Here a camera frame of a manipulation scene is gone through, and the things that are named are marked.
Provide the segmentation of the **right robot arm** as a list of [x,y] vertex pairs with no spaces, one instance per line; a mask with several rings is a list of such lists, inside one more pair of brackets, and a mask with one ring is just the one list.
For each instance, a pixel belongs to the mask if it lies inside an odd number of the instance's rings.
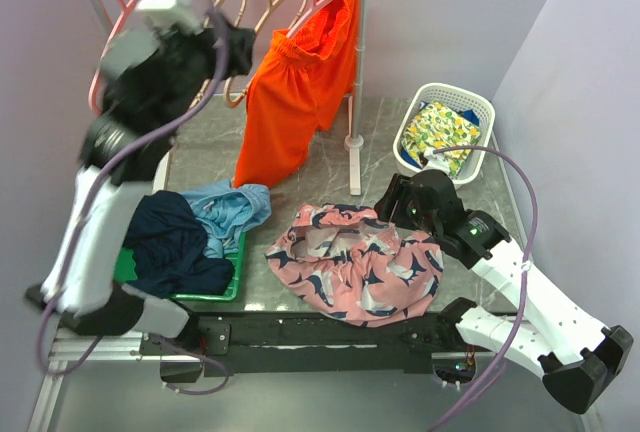
[[525,260],[496,219],[465,208],[444,173],[395,174],[374,209],[384,222],[427,232],[445,255],[507,298],[524,321],[517,324],[458,298],[438,316],[445,348],[467,344],[495,352],[538,377],[556,402],[576,414],[586,413],[622,371],[633,336],[573,302]]

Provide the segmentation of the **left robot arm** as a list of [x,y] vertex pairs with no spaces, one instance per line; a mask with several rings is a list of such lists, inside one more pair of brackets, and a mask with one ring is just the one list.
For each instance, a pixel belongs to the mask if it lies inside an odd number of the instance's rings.
[[114,272],[125,233],[172,138],[226,79],[253,65],[256,33],[219,10],[207,24],[138,27],[116,35],[99,62],[101,113],[79,154],[75,197],[58,256],[26,300],[82,336],[137,331],[174,352],[198,344],[193,314],[158,293],[120,285]]

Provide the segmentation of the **pink patterned shorts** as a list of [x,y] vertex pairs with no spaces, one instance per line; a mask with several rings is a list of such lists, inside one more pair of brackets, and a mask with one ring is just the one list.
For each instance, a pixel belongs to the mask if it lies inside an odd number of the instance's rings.
[[428,233],[403,238],[366,206],[301,206],[265,258],[295,296],[358,327],[423,316],[443,276],[441,248]]

